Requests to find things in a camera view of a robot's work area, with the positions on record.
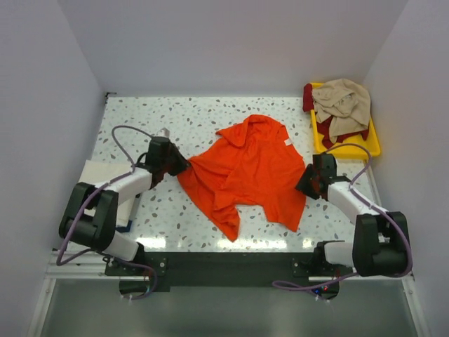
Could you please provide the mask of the orange t shirt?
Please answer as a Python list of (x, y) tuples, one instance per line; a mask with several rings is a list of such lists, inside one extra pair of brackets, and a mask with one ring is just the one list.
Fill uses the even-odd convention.
[(287, 128), (253, 114), (217, 135), (177, 177), (192, 202), (232, 242), (240, 230), (238, 205), (261, 206), (269, 222), (296, 232), (306, 204), (296, 185), (306, 165)]

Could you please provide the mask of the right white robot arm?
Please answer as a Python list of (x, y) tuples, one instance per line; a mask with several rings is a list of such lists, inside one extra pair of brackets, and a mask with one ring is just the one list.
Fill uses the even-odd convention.
[(315, 154), (296, 190), (336, 206), (354, 225), (351, 242), (319, 242), (308, 266), (322, 276), (338, 265), (350, 267), (361, 277), (402, 277), (413, 268), (408, 223), (399, 211), (390, 212), (371, 202), (355, 182), (337, 174), (337, 162), (328, 153)]

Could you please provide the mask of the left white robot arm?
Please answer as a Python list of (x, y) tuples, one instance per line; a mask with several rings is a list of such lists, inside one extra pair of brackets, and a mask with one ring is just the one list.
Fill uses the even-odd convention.
[(166, 174), (177, 176), (189, 168), (189, 162), (166, 137), (149, 142), (145, 160), (131, 166), (129, 172), (95, 185), (80, 182), (74, 186), (63, 214), (59, 235), (63, 239), (57, 264), (71, 258), (62, 257), (68, 243), (86, 247), (121, 260), (120, 266), (129, 275), (138, 275), (145, 268), (143, 246), (116, 230), (119, 205), (156, 187)]

